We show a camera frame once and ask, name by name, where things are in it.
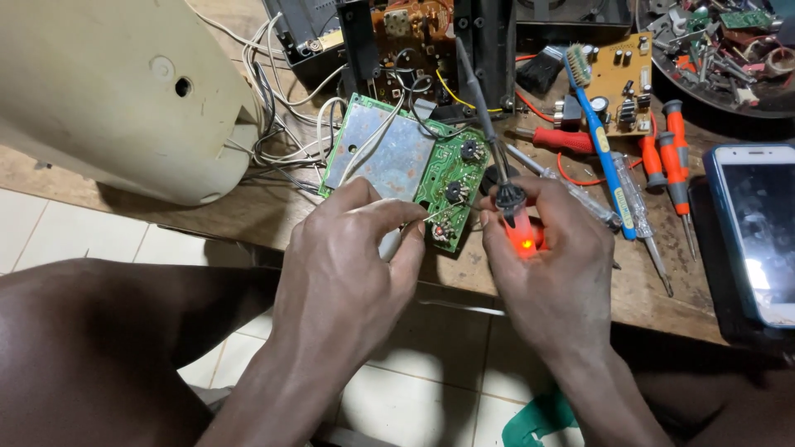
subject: person's right hand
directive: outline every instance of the person's right hand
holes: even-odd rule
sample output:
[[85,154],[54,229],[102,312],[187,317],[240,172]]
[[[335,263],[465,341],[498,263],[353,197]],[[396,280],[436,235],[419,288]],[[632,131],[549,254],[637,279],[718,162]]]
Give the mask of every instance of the person's right hand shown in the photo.
[[525,191],[528,206],[536,206],[549,248],[519,258],[494,206],[496,187],[482,200],[483,247],[514,327],[548,364],[607,352],[613,235],[559,181],[511,182]]

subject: blue toothbrush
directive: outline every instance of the blue toothbrush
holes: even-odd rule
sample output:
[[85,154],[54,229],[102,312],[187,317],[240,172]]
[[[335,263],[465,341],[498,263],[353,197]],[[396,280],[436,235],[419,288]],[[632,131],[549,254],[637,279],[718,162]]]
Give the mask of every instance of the blue toothbrush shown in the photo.
[[621,216],[621,228],[624,237],[629,240],[634,240],[635,226],[630,214],[630,207],[626,203],[624,191],[621,188],[621,181],[619,175],[615,171],[613,164],[613,157],[610,155],[610,143],[607,142],[607,136],[604,133],[604,126],[602,121],[596,116],[591,102],[588,101],[585,95],[583,86],[591,82],[591,73],[588,71],[588,63],[583,54],[582,45],[572,45],[566,50],[566,57],[564,58],[566,64],[566,72],[568,73],[568,82],[577,94],[577,100],[585,111],[585,118],[588,121],[588,128],[591,130],[591,138],[594,141],[596,153],[599,155],[599,161],[602,162],[602,169],[604,176],[607,180],[607,187],[610,189],[610,194],[613,196],[613,206]]

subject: yellow wire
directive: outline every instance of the yellow wire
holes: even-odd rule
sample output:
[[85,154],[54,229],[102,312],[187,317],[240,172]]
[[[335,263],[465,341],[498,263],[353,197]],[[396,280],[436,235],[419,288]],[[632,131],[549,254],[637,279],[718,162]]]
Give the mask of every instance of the yellow wire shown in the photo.
[[[475,106],[473,106],[472,104],[470,104],[470,103],[465,103],[464,101],[462,101],[462,100],[458,99],[458,97],[456,96],[456,94],[455,94],[455,93],[453,93],[452,91],[450,91],[450,88],[447,86],[447,84],[446,84],[446,83],[444,82],[444,80],[442,79],[442,75],[441,75],[441,73],[439,73],[439,68],[437,68],[437,69],[436,69],[436,75],[437,75],[437,76],[439,76],[439,80],[440,80],[440,81],[442,81],[442,87],[444,87],[444,90],[447,90],[447,91],[448,91],[448,93],[450,94],[450,96],[452,96],[452,98],[453,98],[453,99],[455,99],[455,100],[456,100],[456,101],[458,101],[459,103],[462,103],[463,105],[465,105],[465,106],[467,106],[467,107],[469,107],[469,108],[471,108],[471,109],[473,109],[473,110],[475,110],[475,109],[476,109],[476,107],[475,107]],[[502,111],[502,109],[490,109],[489,111]]]

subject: phone screen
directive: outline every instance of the phone screen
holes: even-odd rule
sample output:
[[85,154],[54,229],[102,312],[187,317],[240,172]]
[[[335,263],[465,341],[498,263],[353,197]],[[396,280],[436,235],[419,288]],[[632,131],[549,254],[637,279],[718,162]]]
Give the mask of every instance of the phone screen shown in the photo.
[[760,305],[795,304],[795,165],[723,165]]

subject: brush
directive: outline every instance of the brush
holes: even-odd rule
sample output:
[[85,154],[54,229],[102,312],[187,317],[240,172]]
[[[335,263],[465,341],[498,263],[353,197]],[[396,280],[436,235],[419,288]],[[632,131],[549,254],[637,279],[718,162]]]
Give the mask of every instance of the brush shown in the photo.
[[563,68],[563,51],[558,45],[547,45],[530,62],[516,69],[516,84],[535,95],[545,95]]
[[583,87],[591,83],[591,72],[588,71],[588,59],[583,54],[582,45],[572,45],[566,50],[564,65],[568,73],[568,82],[572,85],[572,89],[577,95],[577,100],[580,101],[580,106],[585,111],[585,118],[591,131],[591,139],[593,139],[596,153],[599,155],[599,161],[602,162],[607,187],[610,188],[610,195],[613,197],[613,205],[619,216],[621,216],[624,237],[634,240],[636,237],[634,222],[632,221],[630,208],[626,203],[624,191],[621,188],[619,175],[613,164],[613,157],[610,155],[610,143],[607,142],[602,121],[596,116],[596,112],[591,107],[591,102],[588,101],[583,89]]

